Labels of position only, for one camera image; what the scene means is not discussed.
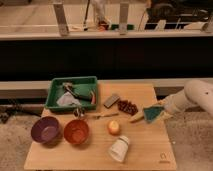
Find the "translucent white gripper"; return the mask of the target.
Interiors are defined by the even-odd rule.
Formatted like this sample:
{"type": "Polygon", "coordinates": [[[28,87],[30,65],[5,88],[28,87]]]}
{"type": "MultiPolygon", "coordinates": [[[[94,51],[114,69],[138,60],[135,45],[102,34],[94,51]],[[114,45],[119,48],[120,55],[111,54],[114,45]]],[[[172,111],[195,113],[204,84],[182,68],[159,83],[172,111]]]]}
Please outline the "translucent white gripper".
{"type": "Polygon", "coordinates": [[[178,109],[174,103],[167,98],[159,100],[157,102],[157,106],[163,108],[163,110],[160,112],[160,115],[157,117],[157,119],[161,121],[171,118],[175,113],[178,112],[178,109]]]}

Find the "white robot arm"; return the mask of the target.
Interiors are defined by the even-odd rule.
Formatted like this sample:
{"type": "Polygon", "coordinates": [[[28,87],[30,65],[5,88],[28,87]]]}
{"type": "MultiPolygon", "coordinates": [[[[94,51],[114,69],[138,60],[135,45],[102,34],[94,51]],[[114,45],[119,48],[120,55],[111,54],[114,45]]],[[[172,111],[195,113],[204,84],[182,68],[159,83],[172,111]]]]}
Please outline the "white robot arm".
{"type": "Polygon", "coordinates": [[[213,84],[197,79],[187,81],[181,91],[166,96],[159,104],[163,111],[158,120],[168,119],[197,106],[213,117],[213,84]]]}

